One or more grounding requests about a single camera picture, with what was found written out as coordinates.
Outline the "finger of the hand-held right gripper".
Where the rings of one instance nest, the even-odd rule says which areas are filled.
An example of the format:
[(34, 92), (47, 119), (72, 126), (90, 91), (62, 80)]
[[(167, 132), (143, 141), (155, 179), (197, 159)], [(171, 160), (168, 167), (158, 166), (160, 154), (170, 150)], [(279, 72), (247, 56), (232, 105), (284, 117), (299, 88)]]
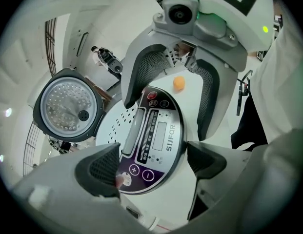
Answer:
[(129, 45), (123, 59), (121, 95), (126, 109), (141, 97), (143, 89), (167, 68), (174, 67), (174, 47), (180, 39), (148, 27)]

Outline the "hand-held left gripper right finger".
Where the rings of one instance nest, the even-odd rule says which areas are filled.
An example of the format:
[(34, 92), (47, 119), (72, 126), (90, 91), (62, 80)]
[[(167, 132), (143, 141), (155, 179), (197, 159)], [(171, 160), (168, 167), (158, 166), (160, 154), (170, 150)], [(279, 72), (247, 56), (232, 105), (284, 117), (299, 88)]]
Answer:
[(188, 220), (214, 208), (221, 208), (229, 215), (240, 210), (247, 221), (261, 218), (265, 214), (265, 200), (263, 190), (257, 189), (256, 184), (266, 149), (267, 145), (260, 145), (249, 152), (188, 142), (187, 161), (196, 177)]

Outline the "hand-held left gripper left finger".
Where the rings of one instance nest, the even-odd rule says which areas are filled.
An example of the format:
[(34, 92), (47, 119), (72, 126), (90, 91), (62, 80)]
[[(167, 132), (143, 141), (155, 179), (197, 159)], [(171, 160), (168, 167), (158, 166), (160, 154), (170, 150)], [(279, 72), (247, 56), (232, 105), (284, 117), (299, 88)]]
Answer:
[(119, 143), (51, 158), (13, 188), (17, 202), (51, 234), (146, 234), (121, 205)]

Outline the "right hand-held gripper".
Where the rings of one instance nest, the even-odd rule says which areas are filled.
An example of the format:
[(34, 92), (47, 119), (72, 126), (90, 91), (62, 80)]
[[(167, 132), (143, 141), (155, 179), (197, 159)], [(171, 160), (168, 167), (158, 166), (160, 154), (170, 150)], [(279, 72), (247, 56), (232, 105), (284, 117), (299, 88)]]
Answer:
[(218, 129), (248, 53), (271, 44), (273, 0), (163, 0), (162, 8), (154, 29), (197, 47), (187, 69), (202, 79), (197, 134), (203, 141)]

